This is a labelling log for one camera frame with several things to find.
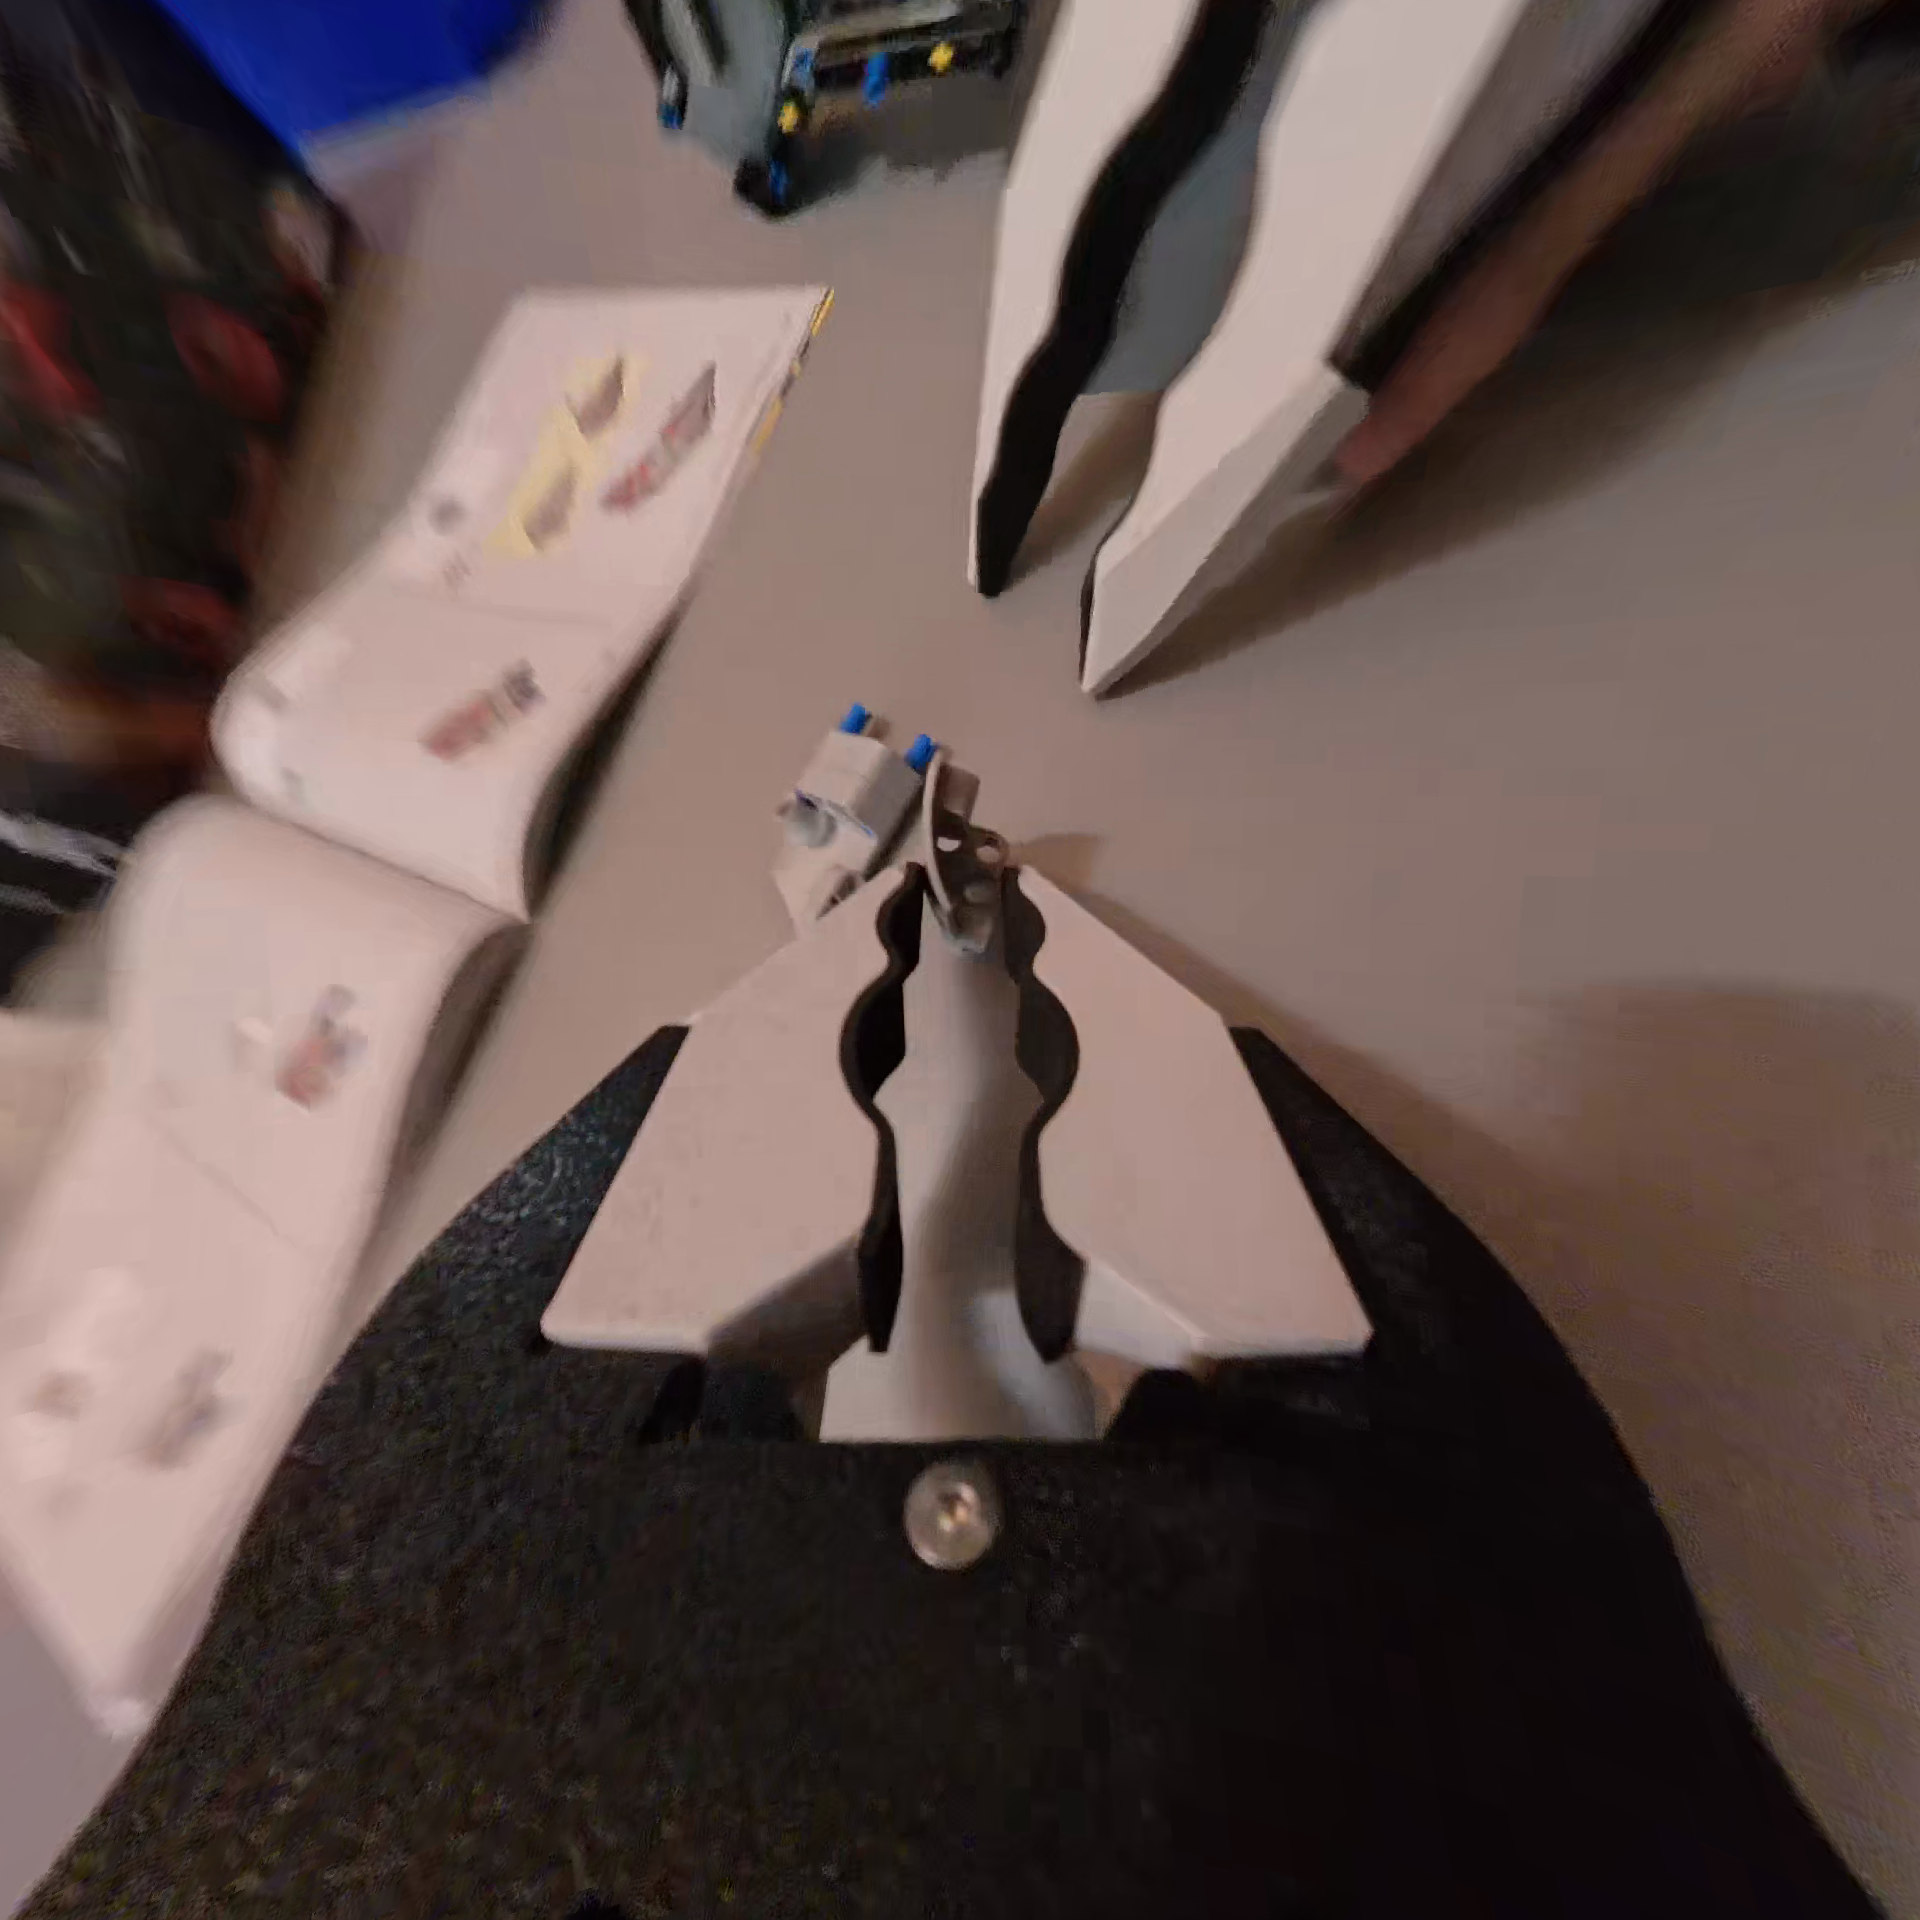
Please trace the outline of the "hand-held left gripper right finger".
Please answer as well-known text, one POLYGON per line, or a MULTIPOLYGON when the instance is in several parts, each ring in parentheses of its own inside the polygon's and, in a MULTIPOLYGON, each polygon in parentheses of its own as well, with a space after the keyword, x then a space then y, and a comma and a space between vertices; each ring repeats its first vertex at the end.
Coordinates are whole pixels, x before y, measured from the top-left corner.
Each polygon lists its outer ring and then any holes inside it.
POLYGON ((1016 1299, 1042 1361, 1143 1370, 1364 1352, 1372 1322, 1257 1089, 1255 1029, 1032 868, 1001 885, 1016 1060, 1016 1299))

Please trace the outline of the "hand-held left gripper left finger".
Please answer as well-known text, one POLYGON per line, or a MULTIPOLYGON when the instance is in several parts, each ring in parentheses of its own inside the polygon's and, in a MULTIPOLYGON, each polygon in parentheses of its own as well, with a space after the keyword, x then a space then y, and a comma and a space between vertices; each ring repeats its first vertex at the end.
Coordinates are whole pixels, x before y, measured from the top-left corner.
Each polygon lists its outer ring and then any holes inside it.
POLYGON ((657 1100, 545 1307, 546 1340, 717 1363, 882 1353, 903 1297, 899 1152, 922 868, 855 890, 679 1035, 657 1100))

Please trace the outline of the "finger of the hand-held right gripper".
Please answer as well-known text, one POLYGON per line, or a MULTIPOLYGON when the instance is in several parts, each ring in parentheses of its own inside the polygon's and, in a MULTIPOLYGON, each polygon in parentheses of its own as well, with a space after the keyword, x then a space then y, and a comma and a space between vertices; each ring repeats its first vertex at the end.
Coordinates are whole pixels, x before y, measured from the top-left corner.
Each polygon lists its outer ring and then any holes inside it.
POLYGON ((1337 506, 1332 460, 1372 405, 1363 339, 1635 31, 1612 3, 1313 9, 1265 115, 1235 277, 1095 554, 1083 692, 1116 690, 1261 545, 1337 506))
POLYGON ((1058 5, 999 203, 970 579, 1013 579, 1161 209, 1225 129, 1261 3, 1058 5))

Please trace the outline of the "grey brick assembly blue pins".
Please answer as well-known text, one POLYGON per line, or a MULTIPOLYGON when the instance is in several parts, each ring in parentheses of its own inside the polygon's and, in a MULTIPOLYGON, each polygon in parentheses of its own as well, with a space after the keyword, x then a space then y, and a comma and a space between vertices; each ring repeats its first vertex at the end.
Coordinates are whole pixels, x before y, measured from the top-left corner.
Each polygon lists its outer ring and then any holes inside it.
POLYGON ((773 877, 796 932, 807 932, 880 874, 917 864, 930 912, 957 953, 985 959, 996 940, 1013 858, 977 820, 978 777, 945 743, 897 743, 855 704, 807 756, 777 819, 773 877))

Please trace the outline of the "grey desk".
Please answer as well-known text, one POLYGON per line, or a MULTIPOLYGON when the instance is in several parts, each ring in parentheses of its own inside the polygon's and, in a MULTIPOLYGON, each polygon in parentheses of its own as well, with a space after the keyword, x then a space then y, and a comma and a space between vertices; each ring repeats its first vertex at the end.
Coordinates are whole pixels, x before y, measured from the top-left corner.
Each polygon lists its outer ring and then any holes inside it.
POLYGON ((377 1272, 424 1259, 27 1916, 1915 1916, 1915 261, 1568 300, 1306 577, 1091 704, 1133 421, 1007 599, 964 581, 995 161, 762 227, 643 97, 564 5, 452 124, 274 610, 536 281, 837 309, 377 1272), (660 1363, 541 1341, 652 1031, 779 943, 773 786, 851 699, 1276 1035, 1367 1281, 1568 1359, 1781 1805, 1658 1701, 1543 1423, 1456 1480, 1237 1378, 1167 1452, 996 1448, 1007 1539, 939 1576, 915 1456, 657 1424, 660 1363))

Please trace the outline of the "person's right hand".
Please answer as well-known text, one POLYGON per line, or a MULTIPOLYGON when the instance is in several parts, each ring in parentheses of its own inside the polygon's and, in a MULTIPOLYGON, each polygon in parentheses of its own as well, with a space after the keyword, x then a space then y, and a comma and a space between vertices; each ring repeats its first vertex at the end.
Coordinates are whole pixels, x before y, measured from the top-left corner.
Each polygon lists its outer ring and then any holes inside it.
POLYGON ((1381 482, 1568 298, 1682 319, 1915 247, 1915 5, 1697 5, 1527 192, 1332 457, 1381 482))

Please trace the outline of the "black toy vehicle model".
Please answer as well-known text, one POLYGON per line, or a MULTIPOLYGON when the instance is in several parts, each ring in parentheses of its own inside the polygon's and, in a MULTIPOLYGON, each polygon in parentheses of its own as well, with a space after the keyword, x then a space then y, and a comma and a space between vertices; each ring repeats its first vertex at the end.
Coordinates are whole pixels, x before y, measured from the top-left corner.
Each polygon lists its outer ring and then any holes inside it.
POLYGON ((626 3, 664 133, 691 138, 739 201, 770 219, 800 203, 820 125, 906 89, 1004 81, 1023 3, 626 3))

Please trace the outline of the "open building instruction booklet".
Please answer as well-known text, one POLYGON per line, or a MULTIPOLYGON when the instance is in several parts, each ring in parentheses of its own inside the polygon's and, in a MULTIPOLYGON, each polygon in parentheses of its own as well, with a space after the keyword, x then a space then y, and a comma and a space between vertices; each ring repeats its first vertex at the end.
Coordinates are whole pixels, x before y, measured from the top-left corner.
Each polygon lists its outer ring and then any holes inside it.
POLYGON ((4 1011, 4 1584, 107 1737, 320 1383, 823 287, 541 290, 391 531, 227 681, 132 843, 104 1008, 4 1011))

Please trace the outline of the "blue plastic bin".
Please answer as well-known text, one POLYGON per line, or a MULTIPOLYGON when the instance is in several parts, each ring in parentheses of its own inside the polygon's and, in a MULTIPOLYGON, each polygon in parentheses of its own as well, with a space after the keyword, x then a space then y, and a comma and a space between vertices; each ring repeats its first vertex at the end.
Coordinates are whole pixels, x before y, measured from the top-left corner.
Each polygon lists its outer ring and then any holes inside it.
POLYGON ((384 124, 481 89, 539 34, 546 3, 162 3, 283 141, 384 124))

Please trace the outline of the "black toy set box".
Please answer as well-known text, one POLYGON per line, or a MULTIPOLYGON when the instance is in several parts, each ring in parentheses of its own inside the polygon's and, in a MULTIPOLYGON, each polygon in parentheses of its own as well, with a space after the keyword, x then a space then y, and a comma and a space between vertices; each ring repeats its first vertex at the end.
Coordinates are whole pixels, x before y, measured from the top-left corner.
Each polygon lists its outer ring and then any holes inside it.
POLYGON ((2 980, 209 764, 352 229, 160 5, 2 5, 2 980))

